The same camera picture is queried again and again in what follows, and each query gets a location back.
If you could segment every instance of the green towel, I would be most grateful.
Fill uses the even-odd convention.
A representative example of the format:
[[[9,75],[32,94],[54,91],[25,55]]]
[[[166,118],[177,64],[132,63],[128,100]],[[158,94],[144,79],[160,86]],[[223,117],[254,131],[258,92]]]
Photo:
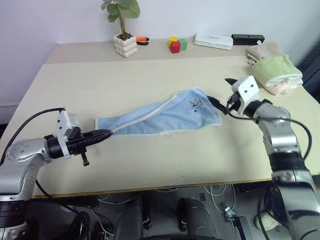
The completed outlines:
[[[259,60],[253,65],[255,78],[265,87],[282,83],[295,83],[302,73],[289,60],[288,55],[273,56]]]

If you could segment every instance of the black box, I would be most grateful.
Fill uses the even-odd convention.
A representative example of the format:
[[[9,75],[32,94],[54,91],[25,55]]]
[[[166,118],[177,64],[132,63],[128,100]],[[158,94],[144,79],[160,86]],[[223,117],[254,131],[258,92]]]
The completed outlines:
[[[263,35],[250,35],[250,34],[232,34],[233,45],[257,45],[260,40],[261,43],[264,42],[265,37]]]

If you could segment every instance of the light blue cloth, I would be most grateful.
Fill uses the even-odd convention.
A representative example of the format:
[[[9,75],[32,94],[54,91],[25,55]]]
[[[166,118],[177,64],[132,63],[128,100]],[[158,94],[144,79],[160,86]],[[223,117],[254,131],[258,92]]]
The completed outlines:
[[[127,115],[95,119],[97,130],[109,129],[114,135],[154,135],[221,124],[219,110],[200,88],[186,89],[167,101],[139,108]]]

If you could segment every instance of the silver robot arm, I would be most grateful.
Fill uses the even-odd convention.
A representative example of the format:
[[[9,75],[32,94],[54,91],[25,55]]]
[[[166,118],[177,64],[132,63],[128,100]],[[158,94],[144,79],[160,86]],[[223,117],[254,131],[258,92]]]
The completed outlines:
[[[25,139],[13,143],[0,166],[0,240],[15,240],[26,234],[25,215],[40,168],[61,157],[81,154],[89,165],[86,147],[112,135],[110,130],[82,133],[76,116],[60,112],[56,137]]]
[[[234,82],[232,90],[228,104],[239,115],[252,118],[263,132],[272,169],[269,198],[274,215],[287,225],[293,240],[320,240],[316,186],[291,128],[290,113],[267,100],[259,101],[253,76]]]

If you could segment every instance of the green block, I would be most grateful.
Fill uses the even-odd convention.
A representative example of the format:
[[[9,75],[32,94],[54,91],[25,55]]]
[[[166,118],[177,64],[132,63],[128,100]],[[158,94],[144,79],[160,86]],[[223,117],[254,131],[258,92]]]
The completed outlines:
[[[187,40],[182,38],[182,39],[179,39],[178,41],[180,43],[180,51],[186,50],[187,44],[188,44]]]

